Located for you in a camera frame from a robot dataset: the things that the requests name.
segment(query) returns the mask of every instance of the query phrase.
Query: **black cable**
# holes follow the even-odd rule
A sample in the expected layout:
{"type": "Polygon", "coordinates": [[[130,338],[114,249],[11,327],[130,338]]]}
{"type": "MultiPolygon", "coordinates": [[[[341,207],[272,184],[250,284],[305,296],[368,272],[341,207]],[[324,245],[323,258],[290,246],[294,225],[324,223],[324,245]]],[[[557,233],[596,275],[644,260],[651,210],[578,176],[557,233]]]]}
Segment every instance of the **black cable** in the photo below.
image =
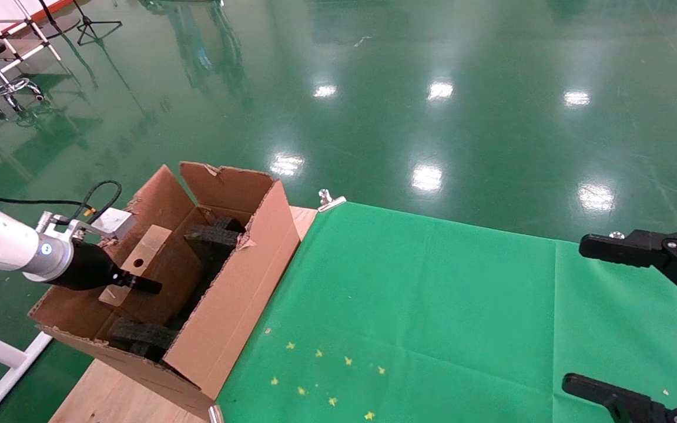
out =
{"type": "Polygon", "coordinates": [[[15,200],[12,198],[3,198],[0,197],[0,203],[10,203],[10,204],[67,204],[68,206],[83,206],[83,203],[79,201],[71,200],[15,200]]]}
{"type": "Polygon", "coordinates": [[[116,182],[115,180],[107,179],[107,180],[102,180],[101,182],[93,185],[90,190],[88,190],[88,193],[85,195],[85,198],[83,199],[83,203],[80,203],[80,206],[78,207],[77,210],[75,210],[75,214],[70,217],[69,221],[72,221],[73,219],[77,219],[80,213],[83,211],[85,208],[89,208],[88,206],[88,201],[91,199],[93,196],[93,193],[96,192],[100,187],[106,185],[106,184],[112,184],[116,186],[116,192],[111,197],[111,200],[108,201],[108,203],[103,206],[103,208],[99,211],[97,211],[94,215],[91,216],[90,219],[88,219],[88,224],[92,224],[93,222],[96,221],[99,217],[101,217],[101,214],[104,214],[105,211],[107,211],[111,206],[113,206],[114,203],[116,203],[116,200],[119,198],[119,196],[122,193],[122,185],[119,182],[116,182]]]}
{"type": "Polygon", "coordinates": [[[67,220],[60,220],[57,222],[57,224],[62,224],[62,225],[67,225],[69,222],[72,220],[75,220],[80,216],[80,214],[83,212],[83,209],[88,209],[92,211],[96,211],[90,219],[88,219],[87,223],[92,224],[93,222],[96,221],[99,217],[101,217],[101,214],[104,214],[105,211],[107,211],[113,204],[116,203],[118,200],[119,196],[122,194],[122,185],[119,182],[116,182],[115,180],[107,179],[107,180],[102,180],[101,182],[93,185],[90,190],[88,190],[88,193],[85,195],[85,198],[83,201],[72,201],[72,200],[15,200],[12,198],[3,198],[0,197],[0,203],[10,203],[10,204],[68,204],[68,206],[77,206],[78,209],[75,210],[75,213],[72,214],[72,217],[70,217],[67,220]],[[100,187],[106,185],[106,184],[112,184],[116,186],[116,192],[111,197],[111,200],[108,201],[108,203],[103,206],[103,208],[99,211],[96,211],[90,204],[88,204],[88,201],[91,200],[92,195],[96,190],[98,190],[100,187]]]}

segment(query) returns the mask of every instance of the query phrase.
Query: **tripod stand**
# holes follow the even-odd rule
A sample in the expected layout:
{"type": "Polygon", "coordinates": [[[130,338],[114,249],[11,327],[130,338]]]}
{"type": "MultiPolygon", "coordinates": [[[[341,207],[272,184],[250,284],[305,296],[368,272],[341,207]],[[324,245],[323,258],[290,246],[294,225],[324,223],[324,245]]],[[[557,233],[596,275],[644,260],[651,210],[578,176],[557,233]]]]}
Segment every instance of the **tripod stand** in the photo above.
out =
{"type": "Polygon", "coordinates": [[[99,37],[96,34],[96,31],[93,30],[93,25],[94,24],[116,24],[113,29],[111,29],[109,32],[105,33],[103,36],[105,37],[106,35],[109,35],[111,32],[116,31],[116,29],[120,26],[122,26],[122,21],[92,21],[86,14],[83,12],[83,9],[80,7],[80,3],[78,3],[78,0],[72,0],[72,3],[75,3],[75,7],[78,8],[78,12],[80,12],[81,18],[81,23],[78,25],[78,31],[80,31],[80,38],[78,38],[78,45],[83,45],[83,37],[85,35],[88,35],[89,37],[93,38],[94,41],[100,40],[102,37],[99,37]]]}

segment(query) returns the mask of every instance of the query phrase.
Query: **metal bracket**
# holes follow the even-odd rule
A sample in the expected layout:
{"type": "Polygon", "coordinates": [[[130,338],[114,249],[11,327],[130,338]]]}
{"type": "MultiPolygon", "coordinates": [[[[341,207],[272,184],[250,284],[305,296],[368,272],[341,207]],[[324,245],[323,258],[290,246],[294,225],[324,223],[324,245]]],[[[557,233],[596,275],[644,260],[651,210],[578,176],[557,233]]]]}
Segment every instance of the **metal bracket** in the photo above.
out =
{"type": "Polygon", "coordinates": [[[78,232],[90,232],[104,238],[120,239],[134,224],[131,213],[118,209],[108,209],[92,225],[86,224],[82,220],[72,220],[64,232],[59,232],[56,230],[56,222],[64,220],[66,220],[64,216],[44,211],[41,218],[38,219],[35,231],[62,241],[70,241],[72,237],[82,239],[83,237],[78,232]]]}
{"type": "Polygon", "coordinates": [[[338,206],[339,204],[346,203],[346,198],[340,196],[339,198],[332,198],[328,190],[323,189],[317,192],[317,195],[320,196],[320,207],[317,208],[318,213],[327,212],[330,209],[338,206]]]}

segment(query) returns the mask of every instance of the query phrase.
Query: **box flap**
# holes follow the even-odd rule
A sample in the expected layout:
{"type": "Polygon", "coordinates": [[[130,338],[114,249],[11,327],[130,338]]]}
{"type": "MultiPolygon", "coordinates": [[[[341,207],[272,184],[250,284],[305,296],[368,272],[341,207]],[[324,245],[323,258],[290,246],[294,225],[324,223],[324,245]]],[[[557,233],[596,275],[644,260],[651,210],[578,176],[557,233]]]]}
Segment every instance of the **box flap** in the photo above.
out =
{"type": "Polygon", "coordinates": [[[175,228],[193,209],[195,203],[177,177],[169,167],[161,166],[127,203],[125,210],[135,215],[135,225],[123,239],[102,243],[102,247],[115,263],[124,263],[150,225],[175,228]]]}
{"type": "Polygon", "coordinates": [[[200,206],[240,212],[255,212],[274,182],[270,174],[233,167],[181,162],[179,168],[200,206]]]}
{"type": "Polygon", "coordinates": [[[299,243],[281,182],[250,220],[252,243],[235,251],[205,293],[166,363],[215,398],[299,243]]]}
{"type": "Polygon", "coordinates": [[[28,316],[50,327],[62,327],[78,337],[92,338],[101,329],[111,311],[101,306],[103,287],[72,291],[52,286],[33,305],[28,316]]]}
{"type": "Polygon", "coordinates": [[[67,332],[51,327],[37,325],[38,329],[51,335],[54,339],[72,348],[90,354],[109,366],[128,375],[135,382],[161,395],[177,406],[182,407],[200,418],[207,418],[207,408],[214,401],[202,393],[196,386],[178,377],[172,370],[166,369],[153,361],[111,348],[105,343],[93,342],[89,339],[75,337],[67,332]]]}

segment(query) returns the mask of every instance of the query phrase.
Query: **metal clip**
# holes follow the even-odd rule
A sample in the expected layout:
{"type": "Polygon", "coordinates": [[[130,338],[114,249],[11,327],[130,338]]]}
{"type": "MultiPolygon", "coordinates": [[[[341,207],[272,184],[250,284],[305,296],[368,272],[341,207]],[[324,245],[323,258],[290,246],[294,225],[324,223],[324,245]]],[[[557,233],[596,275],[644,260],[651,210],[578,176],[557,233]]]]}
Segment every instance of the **metal clip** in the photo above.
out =
{"type": "Polygon", "coordinates": [[[323,189],[317,192],[317,195],[320,196],[320,207],[317,208],[318,213],[327,212],[330,209],[338,206],[339,204],[346,203],[346,198],[340,196],[339,198],[332,198],[328,190],[323,189]]]}
{"type": "Polygon", "coordinates": [[[223,423],[223,413],[218,404],[207,409],[207,415],[210,417],[210,423],[223,423]]]}

